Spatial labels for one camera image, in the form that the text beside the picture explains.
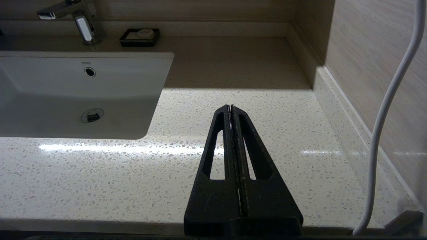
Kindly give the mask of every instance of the white sink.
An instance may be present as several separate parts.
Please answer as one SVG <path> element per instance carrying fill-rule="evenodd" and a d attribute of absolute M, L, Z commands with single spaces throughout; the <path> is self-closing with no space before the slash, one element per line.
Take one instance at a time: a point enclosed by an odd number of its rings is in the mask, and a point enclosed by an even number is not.
<path fill-rule="evenodd" d="M 0 136 L 142 138 L 173 57 L 156 52 L 0 52 Z"/>

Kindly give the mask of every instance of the beige wall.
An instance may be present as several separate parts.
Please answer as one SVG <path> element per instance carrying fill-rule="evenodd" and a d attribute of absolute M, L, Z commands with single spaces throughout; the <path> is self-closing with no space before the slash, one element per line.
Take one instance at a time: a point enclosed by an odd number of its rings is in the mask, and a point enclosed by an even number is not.
<path fill-rule="evenodd" d="M 371 130 L 409 43 L 413 7 L 413 0 L 298 3 L 297 25 Z M 427 29 L 391 106 L 381 146 L 427 208 Z"/>
<path fill-rule="evenodd" d="M 37 19 L 61 0 L 0 0 L 0 19 Z M 102 20 L 240 20 L 287 22 L 297 0 L 94 0 Z"/>

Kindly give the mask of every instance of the white cable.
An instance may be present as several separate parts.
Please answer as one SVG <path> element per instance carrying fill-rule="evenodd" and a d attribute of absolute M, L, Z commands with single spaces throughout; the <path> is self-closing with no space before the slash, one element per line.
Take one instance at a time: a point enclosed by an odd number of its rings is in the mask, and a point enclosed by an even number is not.
<path fill-rule="evenodd" d="M 369 150 L 369 165 L 368 165 L 368 186 L 367 195 L 365 199 L 365 209 L 363 212 L 360 223 L 353 230 L 353 235 L 360 235 L 368 226 L 372 216 L 372 209 L 374 207 L 375 197 L 375 177 L 377 171 L 377 155 L 378 145 L 380 144 L 381 131 L 383 130 L 384 121 L 386 120 L 387 112 L 389 111 L 393 97 L 399 88 L 400 82 L 403 76 L 408 70 L 409 64 L 417 52 L 420 46 L 425 24 L 425 13 L 426 12 L 426 0 L 416 0 L 415 3 L 415 17 L 414 17 L 414 28 L 412 31 L 411 42 L 409 43 L 408 49 L 403 56 L 399 67 L 393 76 L 392 82 L 384 96 L 383 102 L 381 103 L 380 110 L 378 111 L 377 119 L 375 120 L 374 130 L 372 131 L 371 145 Z"/>

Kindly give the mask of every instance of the faucet spout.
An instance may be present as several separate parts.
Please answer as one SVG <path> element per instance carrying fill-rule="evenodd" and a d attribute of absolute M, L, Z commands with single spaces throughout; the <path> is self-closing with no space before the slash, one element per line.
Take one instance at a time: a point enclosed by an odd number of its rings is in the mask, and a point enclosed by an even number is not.
<path fill-rule="evenodd" d="M 87 0 L 64 0 L 61 3 L 37 11 L 37 15 L 43 20 L 55 20 L 72 15 L 83 38 L 84 45 L 92 46 L 100 42 L 91 19 L 95 15 L 91 15 Z"/>

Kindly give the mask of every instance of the undermount sink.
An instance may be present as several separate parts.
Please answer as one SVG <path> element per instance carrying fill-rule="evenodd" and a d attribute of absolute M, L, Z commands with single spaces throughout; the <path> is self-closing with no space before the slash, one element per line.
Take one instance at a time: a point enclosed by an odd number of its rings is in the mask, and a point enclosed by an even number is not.
<path fill-rule="evenodd" d="M 173 53 L 0 52 L 0 136 L 139 139 Z"/>

